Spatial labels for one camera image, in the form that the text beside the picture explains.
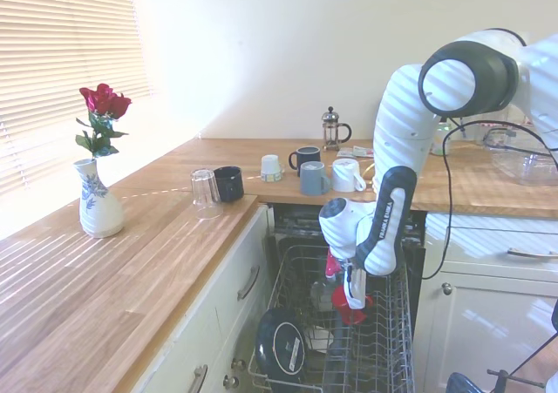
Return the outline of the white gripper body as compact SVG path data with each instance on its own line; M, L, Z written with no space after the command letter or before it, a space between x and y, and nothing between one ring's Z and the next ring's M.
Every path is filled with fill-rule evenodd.
M366 290L366 272L349 265L344 274L344 293L347 300L364 300Z

